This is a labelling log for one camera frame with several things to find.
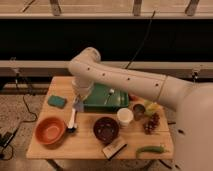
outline dark brown bowl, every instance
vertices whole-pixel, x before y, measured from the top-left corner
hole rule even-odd
[[[102,117],[95,122],[93,131],[97,139],[109,144],[118,136],[119,125],[110,117]]]

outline small box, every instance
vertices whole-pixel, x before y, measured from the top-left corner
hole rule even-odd
[[[111,160],[119,151],[121,151],[127,144],[122,137],[114,139],[109,145],[103,149],[103,153],[108,160]]]

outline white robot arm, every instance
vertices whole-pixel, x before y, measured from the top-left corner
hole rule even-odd
[[[73,87],[86,96],[93,83],[131,92],[177,112],[175,171],[212,171],[213,84],[194,84],[174,77],[130,71],[99,64],[100,54],[86,48],[68,66]]]

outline small bowl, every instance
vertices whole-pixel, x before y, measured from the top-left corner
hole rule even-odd
[[[109,144],[118,136],[119,125],[110,117],[102,117],[95,122],[93,131],[97,139]]]
[[[64,121],[57,117],[48,117],[42,120],[35,130],[35,137],[41,144],[57,142],[66,130]]]

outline table leg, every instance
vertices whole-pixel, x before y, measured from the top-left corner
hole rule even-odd
[[[62,171],[63,168],[60,167],[53,159],[46,159],[46,161],[56,170],[56,171]]]

